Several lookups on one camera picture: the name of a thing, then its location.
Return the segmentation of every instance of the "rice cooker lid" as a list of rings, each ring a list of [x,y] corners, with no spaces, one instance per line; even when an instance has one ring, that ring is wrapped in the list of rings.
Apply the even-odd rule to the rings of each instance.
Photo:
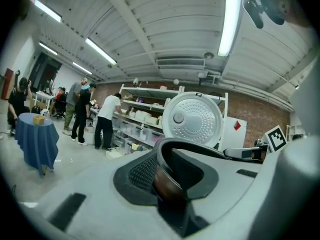
[[[221,138],[223,118],[213,100],[189,91],[177,95],[166,105],[162,130],[167,138],[190,140],[213,148]]]

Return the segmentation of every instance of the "concrete floor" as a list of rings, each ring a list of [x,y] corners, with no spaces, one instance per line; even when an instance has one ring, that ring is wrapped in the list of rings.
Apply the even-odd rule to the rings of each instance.
[[[20,202],[37,202],[48,191],[65,182],[82,170],[108,161],[105,150],[96,150],[93,145],[81,146],[71,141],[70,136],[62,134],[64,119],[53,118],[53,123],[59,133],[57,147],[59,149],[54,170],[47,169],[43,177],[38,171],[24,162],[23,152],[14,137],[9,137],[7,132],[8,102],[0,100],[0,132],[3,139],[0,140],[0,167],[1,172],[7,178],[8,186],[16,185],[15,194]]]

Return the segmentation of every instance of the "blue tablecloth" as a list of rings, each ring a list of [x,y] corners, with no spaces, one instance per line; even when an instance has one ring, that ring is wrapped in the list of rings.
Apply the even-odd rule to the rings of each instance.
[[[19,115],[14,138],[23,150],[24,161],[43,174],[42,165],[54,168],[58,155],[59,135],[51,119],[44,124],[34,124],[35,113]]]

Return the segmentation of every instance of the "white sneaker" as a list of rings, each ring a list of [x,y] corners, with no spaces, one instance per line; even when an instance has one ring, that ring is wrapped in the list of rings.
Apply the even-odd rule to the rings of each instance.
[[[78,141],[78,144],[79,144],[79,145],[82,145],[82,146],[87,146],[87,145],[88,145],[88,143],[86,143],[86,142],[81,143],[81,142],[79,142],[79,141]]]
[[[71,136],[71,132],[68,130],[63,130],[62,133],[65,135]]]

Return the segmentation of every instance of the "woman in black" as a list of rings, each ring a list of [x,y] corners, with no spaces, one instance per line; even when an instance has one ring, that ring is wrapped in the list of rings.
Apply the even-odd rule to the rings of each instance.
[[[12,92],[10,93],[9,97],[9,107],[8,107],[8,123],[11,125],[12,133],[16,129],[16,121],[18,116],[22,113],[30,112],[30,109],[25,106],[25,100],[28,98],[29,100],[32,99],[32,93],[30,90],[31,81],[25,77],[22,77],[19,86],[13,88]]]
[[[84,139],[84,130],[86,127],[86,120],[90,116],[90,98],[91,94],[97,88],[95,83],[91,83],[88,89],[84,89],[80,92],[79,100],[75,106],[75,122],[72,128],[71,140],[76,141],[77,128],[78,131],[78,144],[86,146],[88,143]]]

